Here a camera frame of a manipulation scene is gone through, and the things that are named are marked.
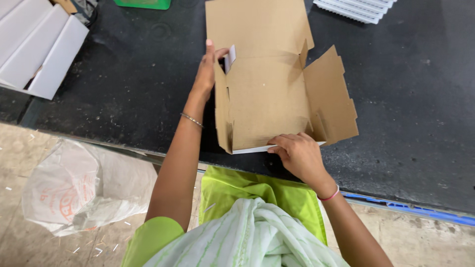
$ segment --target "concrete floor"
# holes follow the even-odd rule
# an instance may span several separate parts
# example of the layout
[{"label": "concrete floor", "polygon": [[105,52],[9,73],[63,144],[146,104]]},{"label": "concrete floor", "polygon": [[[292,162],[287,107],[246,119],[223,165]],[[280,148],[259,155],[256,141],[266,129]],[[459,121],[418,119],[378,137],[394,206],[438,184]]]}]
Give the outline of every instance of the concrete floor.
[{"label": "concrete floor", "polygon": [[[119,221],[62,238],[54,238],[45,228],[23,219],[22,187],[55,143],[56,137],[51,135],[0,124],[0,266],[119,266],[127,240],[145,214],[124,220],[131,225]],[[197,174],[189,229],[197,224],[201,176]],[[475,266],[475,228],[356,204],[352,207],[394,266]],[[339,252],[326,217],[325,227],[328,245]],[[103,250],[98,257],[95,248]]]}]

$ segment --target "unfolded cardboard box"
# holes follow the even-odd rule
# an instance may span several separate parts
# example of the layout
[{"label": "unfolded cardboard box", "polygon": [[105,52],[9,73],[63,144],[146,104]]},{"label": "unfolded cardboard box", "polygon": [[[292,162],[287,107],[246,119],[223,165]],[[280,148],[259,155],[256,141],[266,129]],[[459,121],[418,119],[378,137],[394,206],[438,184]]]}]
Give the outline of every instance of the unfolded cardboard box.
[{"label": "unfolded cardboard box", "polygon": [[320,145],[358,135],[335,47],[305,67],[314,47],[303,0],[208,0],[207,35],[234,45],[225,74],[215,64],[216,130],[229,154],[262,152],[279,134],[305,132]]}]

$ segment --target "wrist band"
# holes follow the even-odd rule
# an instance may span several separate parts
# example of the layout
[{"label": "wrist band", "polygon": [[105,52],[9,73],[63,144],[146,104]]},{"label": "wrist band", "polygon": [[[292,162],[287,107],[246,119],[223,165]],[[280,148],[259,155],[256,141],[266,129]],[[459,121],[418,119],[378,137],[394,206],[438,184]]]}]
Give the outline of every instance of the wrist band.
[{"label": "wrist band", "polygon": [[339,185],[336,185],[337,189],[336,189],[336,192],[335,194],[333,194],[331,197],[327,198],[327,199],[321,199],[317,196],[317,198],[320,200],[320,201],[327,201],[327,200],[330,200],[332,199],[334,196],[336,196],[336,194],[338,194],[338,192],[340,192],[340,186]]},{"label": "wrist band", "polygon": [[184,114],[184,113],[180,113],[183,117],[187,118],[187,119],[190,119],[192,122],[198,124],[201,128],[203,128],[203,125],[201,123],[199,123],[197,120],[193,119],[192,117]]}]

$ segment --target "black work surface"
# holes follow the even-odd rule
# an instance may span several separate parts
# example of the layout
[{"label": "black work surface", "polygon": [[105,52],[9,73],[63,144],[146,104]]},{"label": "black work surface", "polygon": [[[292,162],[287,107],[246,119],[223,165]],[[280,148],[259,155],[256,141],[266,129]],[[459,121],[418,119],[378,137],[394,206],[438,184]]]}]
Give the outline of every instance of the black work surface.
[{"label": "black work surface", "polygon": [[[378,25],[306,6],[307,63],[336,46],[359,116],[359,136],[322,149],[342,190],[475,214],[475,3],[398,1]],[[35,99],[23,125],[166,153],[205,50],[204,2],[98,10],[54,100]],[[296,180],[276,155],[219,148],[213,99],[204,125],[202,162]]]},{"label": "black work surface", "polygon": [[0,87],[0,122],[18,124],[32,98],[30,95]]}]

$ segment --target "plastic bag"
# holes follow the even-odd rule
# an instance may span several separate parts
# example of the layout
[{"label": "plastic bag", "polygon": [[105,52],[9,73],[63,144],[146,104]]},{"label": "plastic bag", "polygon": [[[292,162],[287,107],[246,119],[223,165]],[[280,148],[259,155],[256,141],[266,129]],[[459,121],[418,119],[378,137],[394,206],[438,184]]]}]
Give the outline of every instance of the plastic bag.
[{"label": "plastic bag", "polygon": [[55,236],[147,212],[157,173],[149,162],[59,139],[22,193],[25,219]]}]

